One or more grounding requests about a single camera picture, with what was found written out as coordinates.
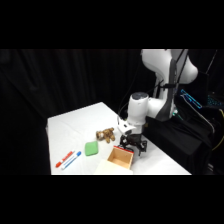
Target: toy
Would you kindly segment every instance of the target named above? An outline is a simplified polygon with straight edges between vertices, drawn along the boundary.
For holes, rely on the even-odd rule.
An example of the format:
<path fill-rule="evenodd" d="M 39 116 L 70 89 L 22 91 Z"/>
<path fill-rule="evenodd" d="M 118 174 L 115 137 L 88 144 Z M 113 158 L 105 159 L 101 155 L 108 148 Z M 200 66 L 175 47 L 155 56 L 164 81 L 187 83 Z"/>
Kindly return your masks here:
<path fill-rule="evenodd" d="M 115 141 L 115 137 L 114 137 L 113 131 L 114 131 L 113 128 L 106 129 L 104 131 L 97 131 L 96 132 L 96 138 L 98 140 L 106 139 L 107 143 L 110 143 L 110 139 L 112 141 Z"/>

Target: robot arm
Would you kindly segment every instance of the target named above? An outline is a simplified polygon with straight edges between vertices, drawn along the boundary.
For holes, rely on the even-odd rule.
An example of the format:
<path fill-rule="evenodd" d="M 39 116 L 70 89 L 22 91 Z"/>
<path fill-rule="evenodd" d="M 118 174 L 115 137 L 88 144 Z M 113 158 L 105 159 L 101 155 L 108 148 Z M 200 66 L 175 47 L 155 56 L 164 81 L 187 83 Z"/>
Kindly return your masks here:
<path fill-rule="evenodd" d="M 122 134 L 141 134 L 146 116 L 159 121 L 167 121 L 172 117 L 174 95 L 179 84 L 177 81 L 180 80 L 181 84 L 190 83 L 198 74 L 187 54 L 188 49 L 143 49 L 143 64 L 156 73 L 158 80 L 163 80 L 163 86 L 159 99 L 149 98 L 145 93 L 135 93 L 130 97 L 128 119 L 126 122 L 120 120 L 118 126 Z"/>

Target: table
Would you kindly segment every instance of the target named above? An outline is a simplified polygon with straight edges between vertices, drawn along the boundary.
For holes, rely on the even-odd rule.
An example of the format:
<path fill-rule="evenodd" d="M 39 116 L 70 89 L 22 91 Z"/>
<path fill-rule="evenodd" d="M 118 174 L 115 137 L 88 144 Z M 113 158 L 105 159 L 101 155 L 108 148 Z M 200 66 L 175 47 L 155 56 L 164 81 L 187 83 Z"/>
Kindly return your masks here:
<path fill-rule="evenodd" d="M 85 156 L 87 142 L 96 141 L 96 131 L 113 127 L 116 140 L 107 144 L 99 142 L 99 153 Z M 104 103 L 94 104 L 79 110 L 48 119 L 48 136 L 52 175 L 93 175 L 102 159 L 107 159 L 114 145 L 119 145 L 121 133 L 117 128 L 117 114 Z M 131 170 L 134 175 L 190 175 L 148 139 L 147 152 L 139 157 L 135 149 Z M 82 155 L 64 171 L 55 165 L 71 150 Z"/>

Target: black cable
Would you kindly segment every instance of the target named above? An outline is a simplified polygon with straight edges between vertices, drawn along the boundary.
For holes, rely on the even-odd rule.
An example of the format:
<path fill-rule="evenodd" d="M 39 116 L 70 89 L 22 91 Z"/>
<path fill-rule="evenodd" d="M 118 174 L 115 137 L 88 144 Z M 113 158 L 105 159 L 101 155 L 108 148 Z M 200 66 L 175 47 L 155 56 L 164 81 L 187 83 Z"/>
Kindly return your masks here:
<path fill-rule="evenodd" d="M 156 87 L 158 87 L 162 82 L 163 82 L 164 80 L 162 80 L 161 82 L 159 82 L 159 84 L 158 85 L 156 85 L 154 88 L 152 88 L 152 89 L 150 89 L 148 92 L 146 92 L 146 93 L 150 93 L 151 91 L 153 91 Z"/>
<path fill-rule="evenodd" d="M 178 61 L 180 60 L 180 57 L 182 56 L 182 54 L 184 53 L 184 51 L 185 51 L 185 49 L 183 49 L 183 50 L 181 51 L 179 57 L 177 58 L 177 63 L 178 63 Z"/>
<path fill-rule="evenodd" d="M 186 54 L 186 57 L 185 57 L 185 60 L 184 60 L 184 64 L 183 64 L 183 67 L 182 67 L 182 69 L 181 69 L 181 72 L 180 72 L 180 75 L 179 75 L 179 78 L 178 78 L 177 83 L 180 82 L 180 78 L 181 78 L 182 72 L 183 72 L 184 67 L 185 67 L 185 65 L 186 65 L 186 62 L 187 62 L 187 57 L 188 57 L 188 53 Z"/>
<path fill-rule="evenodd" d="M 121 108 L 121 105 L 122 105 L 122 103 L 123 103 L 125 97 L 128 95 L 129 91 L 131 90 L 131 88 L 132 88 L 132 86 L 133 86 L 133 84 L 134 84 L 134 82 L 135 82 L 135 79 L 136 79 L 136 77 L 137 77 L 138 70 L 139 70 L 139 67 L 140 67 L 140 61 L 141 61 L 141 54 L 140 54 L 140 57 L 139 57 L 138 67 L 137 67 L 137 70 L 136 70 L 136 73 L 135 73 L 135 77 L 134 77 L 134 79 L 133 79 L 133 81 L 132 81 L 132 84 L 131 84 L 129 90 L 128 90 L 127 93 L 125 94 L 125 96 L 124 96 L 124 98 L 122 99 L 122 101 L 121 101 L 121 103 L 120 103 L 120 106 L 119 106 L 119 108 L 118 108 L 118 117 L 117 117 L 117 122 L 118 122 L 118 124 L 119 124 L 119 119 L 118 119 L 118 118 L 119 118 L 119 116 L 120 116 L 119 114 L 120 114 L 120 108 Z"/>

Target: pen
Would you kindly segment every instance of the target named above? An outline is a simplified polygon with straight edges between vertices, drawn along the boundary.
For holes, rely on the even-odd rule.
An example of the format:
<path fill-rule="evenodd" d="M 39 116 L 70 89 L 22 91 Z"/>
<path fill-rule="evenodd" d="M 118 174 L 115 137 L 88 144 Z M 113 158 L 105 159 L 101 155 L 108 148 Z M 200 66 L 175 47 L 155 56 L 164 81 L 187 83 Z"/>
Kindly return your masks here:
<path fill-rule="evenodd" d="M 76 155 L 72 156 L 62 167 L 61 169 L 66 169 L 73 161 L 75 161 L 76 158 L 78 158 L 82 153 L 78 152 Z"/>
<path fill-rule="evenodd" d="M 69 152 L 68 155 L 65 156 L 65 158 L 63 158 L 60 162 L 58 162 L 56 164 L 56 167 L 58 168 L 59 166 L 61 166 L 61 164 L 63 164 L 65 162 L 65 160 L 67 160 L 74 152 L 75 152 L 75 150 Z"/>

